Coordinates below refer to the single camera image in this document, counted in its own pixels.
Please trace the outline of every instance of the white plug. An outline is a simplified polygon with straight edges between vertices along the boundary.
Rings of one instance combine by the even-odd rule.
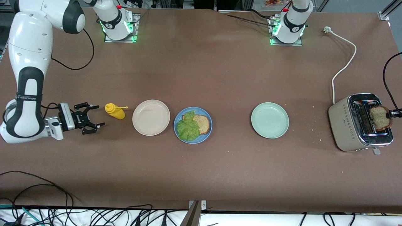
[[[328,27],[328,26],[326,26],[325,28],[324,28],[324,33],[332,33],[332,31],[331,31],[331,27]]]

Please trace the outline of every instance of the yellow squeeze bottle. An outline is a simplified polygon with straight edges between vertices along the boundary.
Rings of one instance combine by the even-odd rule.
[[[116,119],[124,119],[125,113],[122,110],[122,108],[128,108],[128,107],[118,107],[115,104],[109,103],[105,105],[105,111],[109,115],[115,117]]]

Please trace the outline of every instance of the plate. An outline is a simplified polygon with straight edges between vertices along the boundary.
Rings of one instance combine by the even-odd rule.
[[[286,133],[289,117],[281,106],[275,103],[262,103],[252,111],[251,124],[262,137],[275,139]]]
[[[177,123],[178,123],[181,119],[183,119],[183,115],[184,115],[185,113],[189,112],[189,111],[195,111],[195,114],[196,114],[196,115],[204,115],[204,116],[206,116],[206,117],[208,118],[208,120],[209,120],[209,131],[208,131],[207,134],[200,135],[200,136],[198,136],[195,140],[192,140],[192,141],[186,141],[186,140],[182,140],[182,139],[180,139],[180,138],[179,138],[179,139],[180,139],[181,141],[183,141],[184,143],[187,143],[187,144],[199,144],[199,143],[203,142],[204,140],[206,140],[206,139],[209,137],[209,135],[211,134],[211,132],[212,132],[212,119],[211,119],[211,116],[208,114],[208,112],[206,112],[206,111],[205,111],[204,109],[202,109],[202,108],[199,108],[199,107],[188,107],[188,108],[183,109],[181,112],[179,112],[179,113],[177,114],[176,118],[174,119],[174,124],[173,124],[173,126],[174,126],[174,133],[176,134],[176,136],[177,136],[177,138],[178,138],[178,132],[177,132],[177,129],[176,129]]]
[[[133,126],[142,135],[162,133],[170,122],[170,111],[162,101],[148,100],[140,103],[133,113]]]

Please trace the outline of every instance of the green plate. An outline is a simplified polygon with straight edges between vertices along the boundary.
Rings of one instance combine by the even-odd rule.
[[[262,103],[252,111],[251,124],[261,136],[275,139],[286,133],[289,117],[281,106],[275,103]]]

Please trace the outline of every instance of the blue plate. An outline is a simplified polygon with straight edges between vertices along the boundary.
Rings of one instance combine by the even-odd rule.
[[[200,136],[198,136],[195,140],[192,140],[192,141],[185,141],[185,140],[182,140],[182,139],[180,139],[180,138],[179,138],[179,139],[180,139],[181,141],[183,141],[184,143],[187,143],[187,144],[199,144],[199,143],[203,142],[204,140],[206,140],[206,139],[209,137],[209,135],[211,134],[211,131],[212,131],[212,119],[211,119],[211,116],[208,114],[208,112],[206,112],[206,111],[205,111],[204,109],[202,109],[202,108],[199,108],[199,107],[188,107],[188,108],[183,109],[181,112],[179,112],[179,113],[177,114],[176,118],[174,119],[174,124],[173,124],[173,126],[174,126],[174,133],[176,134],[176,136],[177,136],[177,138],[178,138],[178,132],[177,132],[177,129],[176,129],[177,123],[178,123],[181,119],[183,119],[183,115],[184,115],[185,113],[189,112],[189,111],[195,111],[195,114],[196,114],[196,115],[204,115],[204,116],[206,116],[206,117],[208,118],[208,120],[209,120],[209,131],[208,131],[207,134],[205,134],[205,135],[200,135]]]

